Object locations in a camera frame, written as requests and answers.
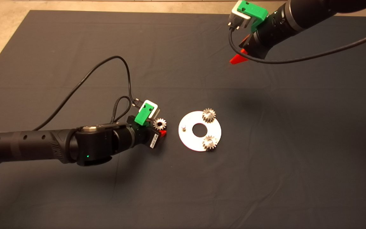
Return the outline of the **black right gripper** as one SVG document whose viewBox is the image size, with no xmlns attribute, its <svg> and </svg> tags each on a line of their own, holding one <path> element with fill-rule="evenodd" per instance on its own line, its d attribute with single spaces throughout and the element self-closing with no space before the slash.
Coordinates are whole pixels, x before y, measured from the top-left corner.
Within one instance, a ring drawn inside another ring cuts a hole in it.
<svg viewBox="0 0 366 229">
<path fill-rule="evenodd" d="M 269 15 L 250 35 L 240 53 L 245 53 L 253 58 L 265 59 L 275 45 L 298 34 L 299 26 L 295 24 L 289 7 L 290 5 L 282 5 L 276 12 Z M 230 59 L 229 63 L 236 65 L 246 61 L 248 61 L 247 58 L 237 54 Z"/>
</svg>

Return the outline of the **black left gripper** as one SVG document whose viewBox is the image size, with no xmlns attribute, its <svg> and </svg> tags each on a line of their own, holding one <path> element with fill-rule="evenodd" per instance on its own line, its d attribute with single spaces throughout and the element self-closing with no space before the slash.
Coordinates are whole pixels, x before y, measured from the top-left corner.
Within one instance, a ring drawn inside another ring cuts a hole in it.
<svg viewBox="0 0 366 229">
<path fill-rule="evenodd" d="M 154 149 L 160 143 L 161 138 L 167 134 L 167 130 L 163 129 L 158 131 L 149 123 L 143 126 L 139 125 L 135 122 L 135 116 L 133 115 L 128 116 L 127 123 L 130 125 L 130 131 L 133 136 L 131 148 L 142 144 Z"/>
</svg>

